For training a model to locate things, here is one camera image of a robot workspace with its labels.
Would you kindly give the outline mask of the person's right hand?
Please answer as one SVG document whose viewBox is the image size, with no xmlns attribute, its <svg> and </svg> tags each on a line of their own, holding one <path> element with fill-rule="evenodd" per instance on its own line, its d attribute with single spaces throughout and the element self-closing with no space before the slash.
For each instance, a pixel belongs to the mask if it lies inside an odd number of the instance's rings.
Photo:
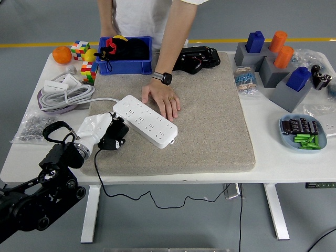
<svg viewBox="0 0 336 252">
<path fill-rule="evenodd" d="M 100 37 L 114 37 L 116 35 L 118 35 L 118 32 L 112 24 L 101 25 Z"/>
</svg>

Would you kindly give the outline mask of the person's left hand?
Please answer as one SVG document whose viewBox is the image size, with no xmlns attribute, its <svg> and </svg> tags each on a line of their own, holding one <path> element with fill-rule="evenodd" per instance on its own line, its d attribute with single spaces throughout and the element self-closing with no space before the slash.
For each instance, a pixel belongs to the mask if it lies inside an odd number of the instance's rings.
<svg viewBox="0 0 336 252">
<path fill-rule="evenodd" d="M 163 117 L 171 122 L 178 117 L 181 103 L 171 87 L 161 83 L 158 79 L 151 78 L 150 82 L 142 87 L 142 102 L 147 103 L 149 96 L 156 102 Z"/>
</svg>

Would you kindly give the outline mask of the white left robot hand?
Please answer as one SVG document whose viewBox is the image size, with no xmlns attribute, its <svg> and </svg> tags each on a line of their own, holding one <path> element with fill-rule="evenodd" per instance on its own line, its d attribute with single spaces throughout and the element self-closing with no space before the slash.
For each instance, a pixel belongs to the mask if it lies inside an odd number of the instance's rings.
<svg viewBox="0 0 336 252">
<path fill-rule="evenodd" d="M 84 157 L 92 154 L 97 145 L 102 150 L 117 150 L 125 144 L 125 135 L 129 128 L 115 112 L 107 112 L 86 117 L 77 131 L 75 147 Z"/>
</svg>

